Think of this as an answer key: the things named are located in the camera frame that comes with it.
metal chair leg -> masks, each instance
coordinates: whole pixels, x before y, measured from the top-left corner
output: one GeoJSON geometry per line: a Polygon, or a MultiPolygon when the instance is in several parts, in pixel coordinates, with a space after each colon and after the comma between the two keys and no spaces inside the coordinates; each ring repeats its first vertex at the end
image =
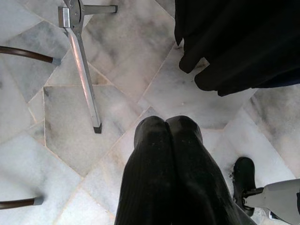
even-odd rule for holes
{"type": "Polygon", "coordinates": [[[85,15],[100,13],[116,13],[118,7],[111,6],[89,6],[84,5],[81,0],[64,0],[67,7],[59,7],[59,26],[64,28],[69,37],[73,55],[76,61],[79,76],[82,82],[84,95],[90,111],[90,116],[96,134],[102,132],[101,120],[96,106],[90,72],[86,60],[81,33],[85,15]]]}

black pants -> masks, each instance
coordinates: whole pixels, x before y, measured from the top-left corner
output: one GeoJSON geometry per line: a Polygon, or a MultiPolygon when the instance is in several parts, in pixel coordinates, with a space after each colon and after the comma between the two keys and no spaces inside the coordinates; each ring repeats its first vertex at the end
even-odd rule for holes
{"type": "Polygon", "coordinates": [[[115,225],[252,225],[203,146],[198,125],[144,119],[123,174],[115,225]]]}

wooden chair leg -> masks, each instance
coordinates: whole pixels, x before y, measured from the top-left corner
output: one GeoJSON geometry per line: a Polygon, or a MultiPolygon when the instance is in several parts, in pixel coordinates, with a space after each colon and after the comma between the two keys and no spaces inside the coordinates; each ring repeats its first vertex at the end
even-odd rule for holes
{"type": "Polygon", "coordinates": [[[18,208],[18,207],[24,207],[30,205],[41,205],[43,201],[44,201],[43,197],[36,197],[36,198],[22,199],[16,201],[0,202],[0,210],[12,209],[12,208],[18,208]]]}
{"type": "Polygon", "coordinates": [[[39,54],[39,53],[36,53],[36,52],[27,51],[27,50],[24,50],[24,49],[0,46],[0,53],[10,54],[10,55],[18,55],[18,56],[23,56],[23,57],[35,59],[35,60],[49,62],[49,63],[52,63],[52,64],[57,65],[57,66],[60,65],[60,60],[59,59],[56,59],[56,58],[53,58],[53,57],[50,57],[50,56],[46,56],[46,55],[42,55],[42,54],[39,54]]]}

marble floor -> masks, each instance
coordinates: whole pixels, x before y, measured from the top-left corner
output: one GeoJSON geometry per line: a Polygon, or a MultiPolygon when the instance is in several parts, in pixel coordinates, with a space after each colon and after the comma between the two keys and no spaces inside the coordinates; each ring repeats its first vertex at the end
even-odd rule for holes
{"type": "MultiPolygon", "coordinates": [[[[0,211],[8,225],[112,225],[122,172],[137,124],[187,115],[230,192],[240,156],[251,157],[257,186],[300,178],[300,86],[246,90],[226,97],[199,90],[178,69],[173,0],[86,0],[118,4],[89,16],[82,33],[103,133],[94,134],[67,37],[62,0],[10,0],[0,9],[0,45],[62,59],[60,66],[0,55],[0,201],[45,196],[41,206],[0,211]]],[[[260,209],[258,225],[267,219],[260,209]]]]}

black cloth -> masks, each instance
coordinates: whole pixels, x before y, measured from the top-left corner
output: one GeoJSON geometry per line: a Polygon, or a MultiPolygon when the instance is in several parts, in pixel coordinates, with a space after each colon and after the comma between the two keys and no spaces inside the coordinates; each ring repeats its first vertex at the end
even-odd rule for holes
{"type": "Polygon", "coordinates": [[[299,0],[175,0],[175,37],[184,39],[180,68],[220,96],[300,82],[299,0]]]}
{"type": "Polygon", "coordinates": [[[185,116],[143,120],[124,169],[115,225],[255,225],[185,116]]]}

